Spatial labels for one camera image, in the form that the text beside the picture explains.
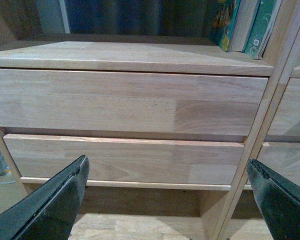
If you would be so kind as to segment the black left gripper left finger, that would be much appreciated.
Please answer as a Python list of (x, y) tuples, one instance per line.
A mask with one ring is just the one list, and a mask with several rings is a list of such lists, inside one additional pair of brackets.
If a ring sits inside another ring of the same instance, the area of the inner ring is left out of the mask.
[(0, 240), (67, 240), (81, 207), (90, 170), (82, 155), (0, 214)]

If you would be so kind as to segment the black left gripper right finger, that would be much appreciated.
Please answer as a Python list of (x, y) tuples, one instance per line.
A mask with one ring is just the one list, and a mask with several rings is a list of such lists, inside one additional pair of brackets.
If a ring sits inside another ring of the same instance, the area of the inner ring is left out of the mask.
[(274, 240), (300, 240), (300, 186), (256, 159), (247, 164), (254, 200)]

